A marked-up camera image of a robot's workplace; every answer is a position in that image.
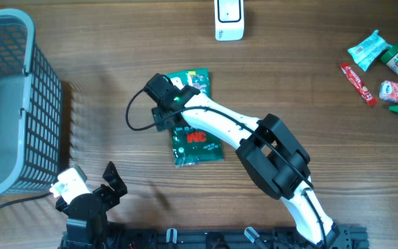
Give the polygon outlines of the green 3M product pouch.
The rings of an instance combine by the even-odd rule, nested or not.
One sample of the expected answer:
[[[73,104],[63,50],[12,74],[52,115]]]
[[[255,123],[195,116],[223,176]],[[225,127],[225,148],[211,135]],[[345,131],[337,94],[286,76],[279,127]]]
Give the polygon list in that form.
[[[178,71],[167,76],[179,77],[184,85],[194,86],[210,96],[211,83],[207,68]],[[171,138],[176,167],[224,160],[221,140],[206,131],[190,126],[178,127],[171,129]]]

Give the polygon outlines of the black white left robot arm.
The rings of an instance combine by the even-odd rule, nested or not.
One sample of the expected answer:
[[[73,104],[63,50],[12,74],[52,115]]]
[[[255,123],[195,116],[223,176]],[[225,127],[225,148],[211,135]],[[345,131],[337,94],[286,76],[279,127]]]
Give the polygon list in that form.
[[[106,215],[120,204],[127,186],[112,162],[107,164],[102,178],[108,184],[91,191],[85,173],[74,165],[60,173],[51,185],[50,193],[57,199],[56,210],[68,217],[60,248],[128,248],[125,227],[108,221]]]

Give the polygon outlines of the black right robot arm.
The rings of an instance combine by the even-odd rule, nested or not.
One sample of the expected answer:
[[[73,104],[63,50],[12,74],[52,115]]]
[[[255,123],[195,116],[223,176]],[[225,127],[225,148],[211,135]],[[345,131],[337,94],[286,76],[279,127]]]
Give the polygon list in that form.
[[[275,115],[263,119],[223,107],[197,88],[174,84],[155,74],[143,91],[157,104],[155,124],[182,118],[190,127],[206,131],[231,145],[255,185],[281,200],[297,232],[313,246],[330,248],[337,235],[335,222],[324,212],[314,193],[310,156]]]

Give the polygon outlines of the small red white packet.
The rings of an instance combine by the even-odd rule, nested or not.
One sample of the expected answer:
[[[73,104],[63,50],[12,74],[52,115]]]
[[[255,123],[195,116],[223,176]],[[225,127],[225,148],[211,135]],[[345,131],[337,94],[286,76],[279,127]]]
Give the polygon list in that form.
[[[388,80],[382,82],[379,98],[389,102],[398,102],[398,83]]]

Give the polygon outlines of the pale teal packet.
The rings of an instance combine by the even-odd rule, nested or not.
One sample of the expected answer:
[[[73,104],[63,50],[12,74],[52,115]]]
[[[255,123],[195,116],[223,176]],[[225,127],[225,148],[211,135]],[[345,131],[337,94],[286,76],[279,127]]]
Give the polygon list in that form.
[[[378,56],[390,48],[392,48],[392,45],[379,35],[378,30],[375,30],[361,43],[349,48],[348,53],[351,55],[355,64],[363,71],[367,71]]]

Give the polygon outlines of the red stick packet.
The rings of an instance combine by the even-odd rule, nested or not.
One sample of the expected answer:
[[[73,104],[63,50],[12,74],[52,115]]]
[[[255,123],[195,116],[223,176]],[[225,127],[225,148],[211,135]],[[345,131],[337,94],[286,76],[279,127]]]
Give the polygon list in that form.
[[[374,106],[377,103],[376,98],[374,98],[368,88],[365,86],[361,78],[357,75],[355,70],[349,65],[349,63],[345,62],[340,64],[340,68],[343,71],[344,75],[348,79],[348,81],[353,85],[353,87],[357,90],[359,95],[366,101],[369,106]]]

